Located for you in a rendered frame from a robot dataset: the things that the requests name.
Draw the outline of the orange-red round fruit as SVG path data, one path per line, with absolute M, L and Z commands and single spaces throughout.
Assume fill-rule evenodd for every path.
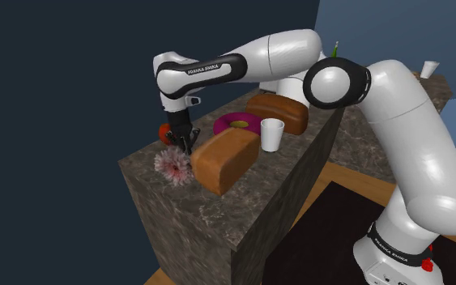
M 165 145 L 170 145 L 173 143 L 173 133 L 171 132 L 169 123 L 164 123 L 160 126 L 158 135 L 160 141 Z

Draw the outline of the pink flower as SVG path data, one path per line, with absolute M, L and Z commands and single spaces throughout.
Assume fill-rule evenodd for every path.
M 180 147 L 169 146 L 157 153 L 154 168 L 173 186 L 187 185 L 194 179 L 190 158 Z

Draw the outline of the brown bread loaf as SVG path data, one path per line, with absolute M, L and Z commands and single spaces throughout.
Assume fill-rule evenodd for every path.
M 249 130 L 228 128 L 208 139 L 190 157 L 195 179 L 222 196 L 258 158 L 260 136 Z
M 285 96 L 258 94 L 248 100 L 245 111 L 262 119 L 276 118 L 283 121 L 283 131 L 288 134 L 301 135 L 308 127 L 309 110 L 304 104 Z

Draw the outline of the pink donut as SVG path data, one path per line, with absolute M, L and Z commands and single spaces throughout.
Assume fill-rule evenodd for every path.
M 217 135 L 224 130 L 232 127 L 251 131 L 257 135 L 261 133 L 262 119 L 252 113 L 237 112 L 227 113 L 215 120 L 213 125 L 213 134 Z

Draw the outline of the white cup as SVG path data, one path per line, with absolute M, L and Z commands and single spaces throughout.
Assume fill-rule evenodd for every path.
M 276 118 L 266 118 L 261 121 L 261 148 L 266 152 L 275 152 L 283 135 L 285 124 Z
M 425 61 L 420 72 L 420 77 L 422 79 L 429 79 L 430 76 L 434 73 L 436 68 L 440 65 L 439 62 L 435 61 Z

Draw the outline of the dark robot stand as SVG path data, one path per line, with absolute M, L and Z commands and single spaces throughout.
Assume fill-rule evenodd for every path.
M 266 259 L 262 285 L 368 285 L 352 247 L 383 206 L 331 182 Z M 456 243 L 433 242 L 445 285 L 456 285 Z

